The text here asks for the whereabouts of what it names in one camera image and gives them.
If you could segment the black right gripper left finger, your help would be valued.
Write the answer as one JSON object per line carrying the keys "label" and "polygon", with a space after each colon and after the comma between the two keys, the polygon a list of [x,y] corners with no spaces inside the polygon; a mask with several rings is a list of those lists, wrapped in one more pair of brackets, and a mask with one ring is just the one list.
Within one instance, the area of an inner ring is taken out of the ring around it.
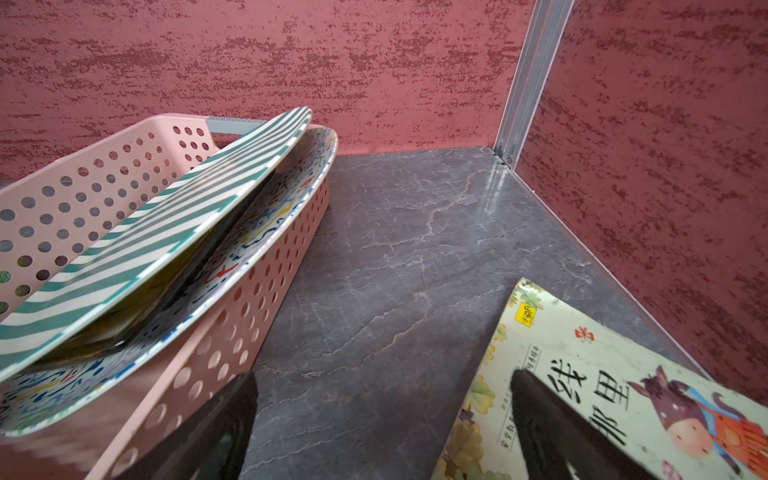
{"label": "black right gripper left finger", "polygon": [[237,479],[258,406],[251,372],[235,376],[121,479]]}

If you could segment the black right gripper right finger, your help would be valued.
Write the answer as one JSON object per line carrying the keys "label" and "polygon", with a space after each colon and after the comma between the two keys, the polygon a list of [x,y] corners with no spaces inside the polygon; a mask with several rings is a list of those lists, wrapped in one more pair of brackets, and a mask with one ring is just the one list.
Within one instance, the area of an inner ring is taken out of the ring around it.
{"label": "black right gripper right finger", "polygon": [[532,373],[510,381],[513,422],[530,479],[651,479]]}

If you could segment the green white striped round plate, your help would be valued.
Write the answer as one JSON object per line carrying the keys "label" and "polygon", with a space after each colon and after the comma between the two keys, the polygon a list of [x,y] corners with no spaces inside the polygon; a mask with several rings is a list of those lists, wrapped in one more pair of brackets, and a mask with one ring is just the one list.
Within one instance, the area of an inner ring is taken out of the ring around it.
{"label": "green white striped round plate", "polygon": [[1,378],[49,354],[192,248],[293,150],[309,107],[225,148],[200,116],[163,114],[1,192]]}

